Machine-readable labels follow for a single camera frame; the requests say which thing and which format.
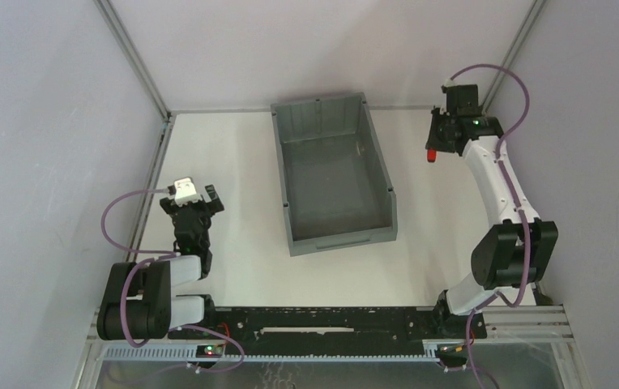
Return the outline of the red black screwdriver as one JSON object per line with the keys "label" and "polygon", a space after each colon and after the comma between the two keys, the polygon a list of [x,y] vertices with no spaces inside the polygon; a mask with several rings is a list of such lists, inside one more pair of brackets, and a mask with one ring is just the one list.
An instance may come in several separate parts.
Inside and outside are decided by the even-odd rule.
{"label": "red black screwdriver", "polygon": [[434,163],[437,159],[437,151],[434,149],[428,149],[426,159],[429,163]]}

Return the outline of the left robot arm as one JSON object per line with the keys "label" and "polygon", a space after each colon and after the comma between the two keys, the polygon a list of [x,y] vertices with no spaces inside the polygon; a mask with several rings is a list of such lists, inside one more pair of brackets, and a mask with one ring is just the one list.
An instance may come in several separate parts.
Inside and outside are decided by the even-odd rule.
{"label": "left robot arm", "polygon": [[224,205],[213,185],[200,194],[186,177],[160,189],[159,205],[170,218],[174,242],[170,250],[146,250],[141,262],[115,263],[110,270],[96,321],[102,340],[125,340],[141,347],[167,335],[184,310],[182,323],[203,320],[204,296],[173,297],[173,287],[209,276],[213,254],[209,230]]}

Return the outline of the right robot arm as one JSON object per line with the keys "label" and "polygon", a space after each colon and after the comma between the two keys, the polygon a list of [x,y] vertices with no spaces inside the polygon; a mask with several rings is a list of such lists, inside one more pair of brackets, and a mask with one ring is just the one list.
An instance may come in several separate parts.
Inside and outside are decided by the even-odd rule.
{"label": "right robot arm", "polygon": [[471,271],[441,293],[436,311],[442,323],[476,316],[501,300],[519,306],[527,287],[544,276],[558,230],[530,204],[511,166],[505,131],[484,114],[475,84],[442,86],[446,104],[431,114],[427,161],[438,154],[460,156],[472,173],[485,206],[488,232],[471,254]]}

